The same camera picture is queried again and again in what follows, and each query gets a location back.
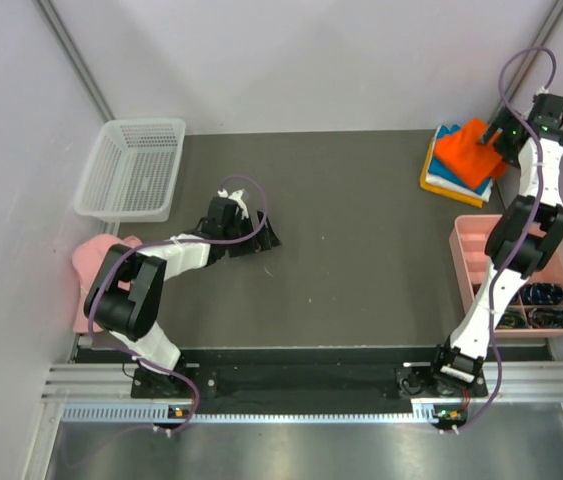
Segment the orange t shirt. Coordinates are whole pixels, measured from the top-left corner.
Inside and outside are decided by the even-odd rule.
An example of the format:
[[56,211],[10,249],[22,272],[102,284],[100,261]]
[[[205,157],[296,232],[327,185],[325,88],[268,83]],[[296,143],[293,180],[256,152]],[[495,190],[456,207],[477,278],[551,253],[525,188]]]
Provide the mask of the orange t shirt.
[[493,141],[480,145],[477,140],[487,124],[472,118],[450,135],[439,139],[435,154],[469,187],[478,187],[486,178],[497,180],[507,170],[503,157],[497,153]]

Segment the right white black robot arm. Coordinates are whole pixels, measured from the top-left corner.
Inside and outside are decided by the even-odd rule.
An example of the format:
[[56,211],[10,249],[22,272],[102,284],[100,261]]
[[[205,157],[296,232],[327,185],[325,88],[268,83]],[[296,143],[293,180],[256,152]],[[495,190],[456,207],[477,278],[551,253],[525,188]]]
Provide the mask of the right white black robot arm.
[[527,115],[508,106],[484,126],[471,124],[436,143],[446,160],[503,160],[519,169],[519,192],[485,244],[485,277],[464,320],[438,347],[427,380],[448,396],[472,387],[481,375],[488,346],[506,307],[536,272],[545,268],[563,240],[560,164],[563,157],[563,96],[547,91],[533,98]]

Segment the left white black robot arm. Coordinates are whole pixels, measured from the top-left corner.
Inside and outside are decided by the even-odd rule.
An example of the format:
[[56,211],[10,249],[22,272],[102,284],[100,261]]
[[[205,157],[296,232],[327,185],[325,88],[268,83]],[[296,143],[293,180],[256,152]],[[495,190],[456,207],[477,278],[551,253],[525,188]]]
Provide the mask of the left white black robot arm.
[[121,341],[141,366],[154,372],[153,384],[166,396],[181,394],[188,374],[177,366],[180,349],[157,322],[164,283],[224,256],[236,258],[281,245],[266,213],[258,210],[254,225],[238,195],[221,192],[193,229],[165,241],[134,248],[112,245],[85,297],[88,327],[98,326]]

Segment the folded white t shirt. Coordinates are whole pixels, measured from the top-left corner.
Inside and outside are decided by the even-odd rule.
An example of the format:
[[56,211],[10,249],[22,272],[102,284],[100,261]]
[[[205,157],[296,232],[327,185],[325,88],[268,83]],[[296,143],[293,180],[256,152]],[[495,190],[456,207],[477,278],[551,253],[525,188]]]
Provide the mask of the folded white t shirt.
[[426,153],[420,176],[420,186],[428,192],[481,208],[490,200],[493,180],[488,178],[478,188],[470,189],[434,154],[437,141],[459,129],[460,126],[456,124],[451,126],[441,125],[436,129]]

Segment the folded blue t shirt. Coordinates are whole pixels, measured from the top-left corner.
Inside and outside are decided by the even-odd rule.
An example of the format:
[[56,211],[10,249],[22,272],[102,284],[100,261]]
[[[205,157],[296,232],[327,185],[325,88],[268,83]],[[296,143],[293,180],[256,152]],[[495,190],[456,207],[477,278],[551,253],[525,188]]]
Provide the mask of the folded blue t shirt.
[[[459,129],[461,128],[460,125],[457,124],[453,124],[450,126],[447,125],[441,125],[437,128],[436,132],[438,132],[437,134],[437,141],[447,135],[453,134],[455,132],[457,132]],[[433,159],[429,168],[429,172],[431,174],[434,175],[438,175],[446,180],[449,180],[450,182],[460,186],[460,187],[464,187],[467,188],[469,190],[472,190],[474,192],[476,192],[477,194],[482,194],[486,188],[486,183],[489,180],[492,180],[491,178],[486,178],[478,187],[476,188],[471,188],[469,187],[464,181],[462,181],[452,170],[450,170],[435,154],[435,147],[434,147],[434,151],[433,151]]]

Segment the folded yellow t shirt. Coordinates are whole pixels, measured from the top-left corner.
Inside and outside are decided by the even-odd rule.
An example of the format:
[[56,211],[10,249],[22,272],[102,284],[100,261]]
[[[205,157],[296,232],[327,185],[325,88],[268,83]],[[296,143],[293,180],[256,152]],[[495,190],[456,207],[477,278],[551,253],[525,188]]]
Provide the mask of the folded yellow t shirt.
[[420,187],[427,192],[476,208],[482,208],[490,200],[494,184],[493,180],[489,180],[486,183],[486,188],[482,194],[477,194],[472,190],[460,187],[449,180],[429,172],[433,159],[434,147],[437,141],[437,134],[438,132],[435,132],[433,135],[426,152],[423,168],[419,177]]

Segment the pink compartment organizer tray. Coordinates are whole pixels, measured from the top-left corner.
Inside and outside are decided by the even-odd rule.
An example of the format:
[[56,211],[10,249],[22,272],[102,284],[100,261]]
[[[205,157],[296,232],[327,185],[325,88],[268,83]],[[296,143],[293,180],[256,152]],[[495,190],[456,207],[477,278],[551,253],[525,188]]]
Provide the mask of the pink compartment organizer tray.
[[[457,283],[464,311],[468,312],[474,297],[471,285],[481,284],[486,276],[488,257],[485,244],[500,214],[461,215],[454,221],[449,245],[455,266]],[[547,282],[563,287],[563,261],[557,251],[546,267],[530,277],[529,284]],[[563,329],[496,330],[499,339],[556,338],[563,336]]]

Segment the white perforated plastic basket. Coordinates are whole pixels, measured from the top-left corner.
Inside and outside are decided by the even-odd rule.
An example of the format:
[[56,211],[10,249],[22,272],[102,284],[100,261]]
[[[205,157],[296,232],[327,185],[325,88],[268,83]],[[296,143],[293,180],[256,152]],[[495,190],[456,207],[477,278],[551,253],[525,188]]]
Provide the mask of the white perforated plastic basket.
[[107,223],[166,221],[185,132],[179,118],[106,122],[77,187],[75,212]]

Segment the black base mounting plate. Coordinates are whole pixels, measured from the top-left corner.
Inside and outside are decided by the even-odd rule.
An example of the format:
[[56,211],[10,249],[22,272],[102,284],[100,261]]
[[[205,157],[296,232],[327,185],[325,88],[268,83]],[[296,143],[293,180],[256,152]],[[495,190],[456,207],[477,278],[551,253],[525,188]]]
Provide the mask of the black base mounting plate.
[[261,400],[265,397],[284,405],[288,395],[306,405],[318,396],[327,400],[345,394],[371,400],[405,400],[417,397],[483,397],[483,385],[470,387],[437,380],[426,364],[404,366],[337,359],[326,362],[180,363],[175,368],[194,381],[205,402],[212,400]]

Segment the pink baseball cap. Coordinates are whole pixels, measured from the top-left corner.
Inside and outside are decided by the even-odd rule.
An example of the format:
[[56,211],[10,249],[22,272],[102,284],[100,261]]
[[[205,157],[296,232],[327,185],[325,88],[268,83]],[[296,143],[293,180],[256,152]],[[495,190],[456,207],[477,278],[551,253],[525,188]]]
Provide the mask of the pink baseball cap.
[[85,300],[107,251],[116,244],[136,247],[141,244],[141,240],[136,236],[121,239],[107,233],[100,234],[79,245],[72,254],[72,266],[77,274],[80,287],[80,298],[73,323],[75,333],[88,333],[88,320],[84,314]]

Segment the dark green rolled sock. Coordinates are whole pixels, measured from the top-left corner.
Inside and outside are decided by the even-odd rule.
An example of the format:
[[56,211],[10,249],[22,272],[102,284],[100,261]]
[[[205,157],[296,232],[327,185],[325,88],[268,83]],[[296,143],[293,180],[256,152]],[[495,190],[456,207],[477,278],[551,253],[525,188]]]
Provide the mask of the dark green rolled sock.
[[522,308],[507,308],[496,326],[498,330],[517,330],[528,327],[529,324]]

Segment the aluminium frame rail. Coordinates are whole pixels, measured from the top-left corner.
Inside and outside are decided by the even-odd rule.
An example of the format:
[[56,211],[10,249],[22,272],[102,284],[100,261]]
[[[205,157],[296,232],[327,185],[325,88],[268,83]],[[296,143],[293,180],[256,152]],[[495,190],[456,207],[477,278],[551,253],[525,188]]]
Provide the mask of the aluminium frame rail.
[[[51,367],[42,396],[73,401],[179,398],[197,386],[202,398],[235,392],[378,393],[386,398],[449,402],[457,386],[437,388],[423,363],[190,364],[180,378],[145,367],[119,364],[66,364]],[[563,401],[563,362],[488,363],[470,388],[476,401],[493,394],[502,401]]]

